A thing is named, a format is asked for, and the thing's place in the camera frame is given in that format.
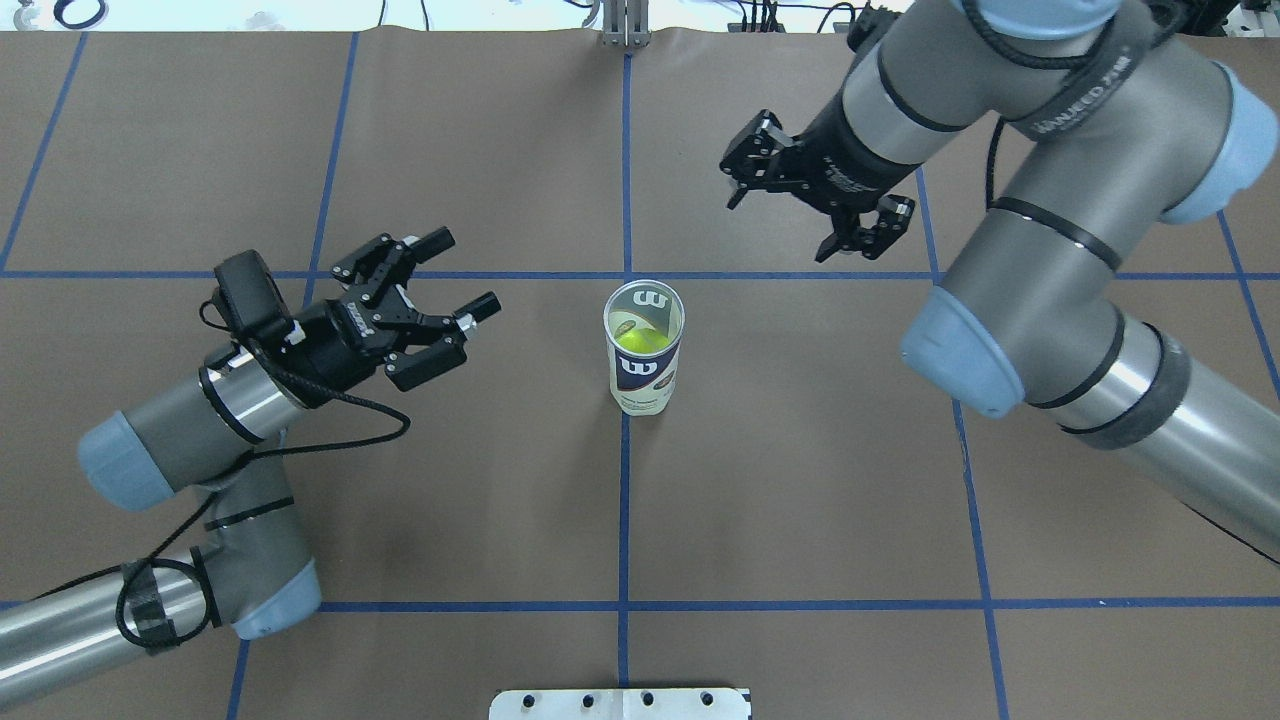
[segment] white metal plate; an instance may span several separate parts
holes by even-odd
[[[750,720],[739,688],[506,691],[489,720]]]

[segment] silver metal tube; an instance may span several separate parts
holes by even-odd
[[[225,368],[202,368],[201,372],[227,411],[259,438],[271,437],[306,410],[301,401],[275,384],[247,350],[241,350]]]
[[[1120,455],[1174,497],[1280,560],[1280,418],[1192,361],[1187,397]]]
[[[174,559],[191,562],[189,555]],[[155,577],[178,634],[191,632],[205,612],[200,585],[175,570]],[[116,573],[0,614],[0,711],[146,656],[115,626],[123,583]],[[124,621],[138,632],[128,610]]]

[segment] wilson logo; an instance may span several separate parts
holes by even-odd
[[[626,370],[627,373],[631,373],[632,375],[646,375],[648,377],[648,375],[652,375],[652,374],[654,374],[654,373],[658,372],[658,364],[657,363],[632,363],[631,360],[627,360],[626,357],[618,357],[618,363],[622,365],[623,370]]]
[[[652,290],[637,290],[636,293],[631,296],[631,300],[636,305],[648,305],[649,307],[657,307],[659,310],[667,306],[667,296],[659,295]]]

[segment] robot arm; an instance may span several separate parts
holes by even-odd
[[[453,242],[445,228],[402,241],[379,236],[333,266],[342,296],[297,316],[257,252],[228,259],[214,272],[210,302],[233,342],[211,352],[193,380],[90,430],[78,450],[90,482],[115,505],[145,510],[227,471],[379,366],[408,391],[463,364],[467,338],[500,309],[498,299],[490,292],[452,315],[424,315],[404,293],[413,268]],[[411,345],[426,347],[408,352]]]
[[[283,439],[308,409],[358,401],[344,392],[379,366],[408,391],[466,361],[463,345],[500,310],[498,299],[490,292],[451,315],[425,315],[404,292],[419,264],[452,246],[444,228],[422,238],[375,237],[333,266],[342,295],[296,316],[257,252],[215,269],[209,304],[233,342],[211,352],[195,378],[116,413],[79,446],[90,482],[123,509],[143,510],[196,486],[205,501],[188,523],[202,519],[209,539],[159,557],[166,541],[142,560],[0,614],[0,711],[175,647],[209,624],[255,639],[315,612],[315,560],[282,455],[370,441],[257,448]],[[406,416],[385,410],[402,428],[374,439],[407,428]]]
[[[781,184],[796,176],[820,187],[827,209],[797,195],[837,211],[838,237],[838,213],[869,211],[997,111],[1037,145],[931,291],[904,360],[984,415],[1019,402],[1047,411],[1275,560],[1280,418],[1102,297],[1153,223],[1211,217],[1276,146],[1275,114],[1230,69],[1171,40],[1153,9],[916,0],[879,42],[856,47],[859,61],[809,131],[786,138],[765,113],[721,167],[737,181],[735,200],[753,188],[796,192]],[[815,152],[812,132],[874,160]],[[886,176],[887,164],[897,170]],[[856,233],[840,249],[858,249]]]

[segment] black strap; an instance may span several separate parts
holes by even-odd
[[[160,588],[156,585],[155,573],[143,560],[134,560],[120,566],[120,573],[125,579],[132,578],[124,588],[124,602],[133,615],[133,624],[138,628],[138,637],[147,644],[147,655],[157,655],[169,650],[178,630],[173,620],[164,611],[160,601]]]
[[[243,510],[233,515],[227,515],[225,518],[215,518],[205,523],[205,529],[209,532],[220,530],[223,528],[229,528],[236,523],[243,523],[244,520],[257,518],[259,515],[266,515],[273,510],[279,510],[282,507],[288,507],[291,505],[293,505],[292,495],[288,497],[282,497],[280,500],[259,505],[257,507],[250,507],[248,510]]]
[[[205,566],[205,553],[200,547],[191,548],[191,566],[200,577],[200,591],[205,594],[205,607],[209,609],[209,624],[215,628],[223,626],[223,614],[218,611],[218,600],[214,597],[214,585],[209,580],[209,568]]]
[[[227,404],[223,402],[223,397],[218,395],[218,391],[214,388],[212,380],[209,379],[209,370],[210,368],[204,368],[204,366],[200,368],[200,370],[196,372],[196,378],[200,382],[201,392],[205,393],[205,400],[209,401],[209,405],[214,409],[214,413],[218,413],[218,416],[223,420],[223,424],[230,428],[232,432],[238,434],[241,439],[243,439],[244,442],[250,445],[257,445],[262,442],[265,438],[260,438],[256,434],[248,432],[248,428],[246,428],[243,423],[237,420],[236,415],[230,411],[229,407],[227,407]]]
[[[1120,269],[1123,260],[1119,252],[1111,250],[1111,246],[1103,242],[1098,236],[1091,233],[1071,220],[1068,220],[1057,213],[1046,210],[1039,205],[1027,202],[1025,200],[1019,200],[1016,197],[1001,197],[992,202],[991,206],[996,210],[1016,213],[1028,220],[1033,220],[1047,227],[1048,229],[1096,255],[1098,260],[1102,260],[1108,268],[1111,268],[1112,273]]]
[[[1153,27],[1146,5],[1123,3],[1103,29],[1097,51],[1091,53],[1089,63],[1069,73],[1052,100],[1009,124],[1036,142],[1084,124],[1142,63]]]
[[[893,87],[893,83],[888,81],[888,70],[884,69],[884,53],[881,51],[876,53],[876,64],[877,64],[877,70],[879,70],[881,87],[884,88],[884,94],[888,95],[888,99],[893,101],[893,105],[896,105],[897,109],[901,110],[904,115],[910,118],[911,122],[923,128],[932,129],[933,132],[960,132],[965,129],[965,126],[948,126],[945,123],[931,120],[929,118],[925,118],[924,115],[916,113],[915,109],[908,105],[906,100],[901,95],[899,95],[897,88]]]
[[[1107,354],[1102,357],[1102,361],[1098,363],[1098,366],[1093,369],[1093,373],[1083,383],[1075,386],[1062,397],[1050,400],[1048,402],[1028,402],[1028,405],[1041,410],[1052,410],[1070,405],[1093,389],[1093,386],[1102,382],[1102,378],[1107,377],[1107,373],[1111,372],[1111,366],[1116,364],[1116,357],[1120,357],[1120,348],[1124,346],[1124,314],[1116,307],[1116,332],[1111,336],[1111,347],[1107,347]]]
[[[1190,387],[1192,356],[1176,340],[1160,334],[1152,325],[1147,327],[1160,341],[1160,365],[1147,392],[1110,423],[1083,430],[1062,428],[1062,432],[1097,450],[1121,450],[1146,439],[1169,421]]]

